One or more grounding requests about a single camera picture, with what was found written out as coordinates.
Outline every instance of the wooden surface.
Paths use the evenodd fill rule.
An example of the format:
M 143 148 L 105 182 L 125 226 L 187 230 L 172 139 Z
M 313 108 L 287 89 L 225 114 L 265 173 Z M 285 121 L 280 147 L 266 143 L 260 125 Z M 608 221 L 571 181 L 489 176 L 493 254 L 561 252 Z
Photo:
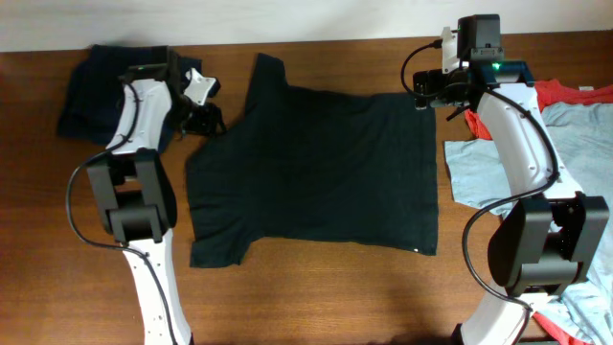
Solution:
M 431 38 L 327 43 L 180 47 L 220 78 L 215 102 L 227 122 L 240 121 L 256 52 L 285 61 L 291 84 L 369 95 L 400 91 L 400 64 Z M 613 75 L 613 34 L 505 36 L 508 58 L 524 58 L 540 79 L 604 86 Z M 70 172 L 101 150 L 59 139 L 57 118 L 71 70 L 84 51 L 0 55 L 0 343 L 139 344 L 143 326 L 122 255 L 88 247 L 68 228 L 63 206 Z M 411 71 L 440 67 L 426 52 Z M 467 140 L 464 120 L 437 111 L 439 255 L 353 243 L 263 239 L 241 266 L 189 268 L 193 230 L 183 176 L 185 159 L 203 140 L 174 142 L 163 163 L 178 200 L 174 266 L 196 344 L 365 344 L 395 336 L 449 335 L 484 292 L 468 274 L 460 237 L 473 209 L 453 202 L 443 141 Z M 86 236 L 109 241 L 87 178 L 74 193 Z M 498 219 L 473 229 L 471 253 L 488 276 L 486 248 Z M 542 334 L 535 325 L 529 334 Z

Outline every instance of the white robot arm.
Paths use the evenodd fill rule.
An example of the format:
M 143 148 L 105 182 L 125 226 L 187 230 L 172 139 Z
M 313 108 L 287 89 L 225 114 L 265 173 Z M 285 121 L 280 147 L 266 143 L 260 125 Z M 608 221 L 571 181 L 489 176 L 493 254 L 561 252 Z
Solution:
M 218 81 L 192 69 L 190 84 L 181 92 L 177 59 L 168 50 L 160 64 L 128 69 L 123 76 L 124 109 L 108 154 L 87 167 L 106 231 L 130 249 L 124 254 L 138 292 L 147 345 L 193 344 L 172 264 L 176 201 L 157 152 L 162 127 L 166 123 L 202 135 L 214 135 L 217 125 L 225 130 L 218 109 L 206 102 Z M 140 183 L 140 190 L 117 190 L 131 180 Z
M 443 68 L 414 75 L 414 89 L 427 95 L 408 89 L 404 73 L 403 85 L 420 107 L 456 105 L 452 117 L 476 110 L 496 145 L 511 194 L 524 195 L 509 198 L 515 206 L 489 243 L 494 284 L 479 278 L 467 254 L 467 231 L 486 210 L 465 229 L 466 263 L 490 293 L 454 338 L 464 345 L 510 345 L 532 312 L 568 285 L 585 281 L 608 208 L 601 196 L 585 196 L 565 169 L 542 121 L 530 70 L 523 61 L 504 60 L 498 15 L 461 18 L 458 29 L 444 28 L 441 38 L 430 46 L 443 48 Z

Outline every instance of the white wall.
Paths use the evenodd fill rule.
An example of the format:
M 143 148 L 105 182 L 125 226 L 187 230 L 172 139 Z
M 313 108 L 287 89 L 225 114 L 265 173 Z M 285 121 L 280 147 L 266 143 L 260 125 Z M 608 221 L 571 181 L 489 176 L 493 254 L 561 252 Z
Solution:
M 613 28 L 613 0 L 0 0 L 0 51 L 438 35 L 489 12 L 505 34 Z

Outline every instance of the black t-shirt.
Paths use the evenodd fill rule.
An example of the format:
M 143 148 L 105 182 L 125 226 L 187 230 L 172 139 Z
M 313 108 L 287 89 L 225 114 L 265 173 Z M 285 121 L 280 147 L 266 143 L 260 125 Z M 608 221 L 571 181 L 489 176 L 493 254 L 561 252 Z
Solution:
M 406 94 L 287 85 L 258 56 L 245 119 L 187 163 L 191 266 L 240 264 L 264 236 L 435 255 L 435 117 Z

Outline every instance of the folded clothing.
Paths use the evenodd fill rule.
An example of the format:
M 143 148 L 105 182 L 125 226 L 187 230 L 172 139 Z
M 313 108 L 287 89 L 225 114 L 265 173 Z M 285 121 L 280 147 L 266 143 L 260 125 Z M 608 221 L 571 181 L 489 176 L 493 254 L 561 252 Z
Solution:
M 545 108 L 543 121 L 564 166 L 587 196 L 603 196 L 613 207 L 613 104 Z M 456 202 L 482 208 L 511 195 L 505 170 L 492 141 L 446 142 L 445 157 Z M 507 215 L 511 205 L 493 210 Z M 613 225 L 606 225 L 587 273 L 588 281 L 566 288 L 540 313 L 585 342 L 613 344 Z
M 119 81 L 128 67 L 159 63 L 166 56 L 166 47 L 126 48 L 94 45 L 87 60 L 73 71 L 68 84 L 66 104 L 57 123 L 57 135 L 85 139 L 107 145 L 122 116 L 124 88 Z M 181 88 L 187 87 L 187 71 L 201 72 L 201 60 L 179 58 Z M 172 129 L 164 125 L 159 150 L 172 138 Z
M 611 104 L 613 103 L 613 85 L 598 90 L 581 91 L 562 85 L 558 80 L 537 81 L 534 84 L 538 94 L 538 107 L 540 111 L 546 106 L 556 103 L 566 104 Z M 470 131 L 479 139 L 491 140 L 486 126 L 481 122 L 479 114 L 474 111 L 465 111 L 466 122 Z
M 289 86 L 258 55 L 245 118 L 188 161 L 191 265 L 240 264 L 264 236 L 435 255 L 435 117 L 406 94 Z

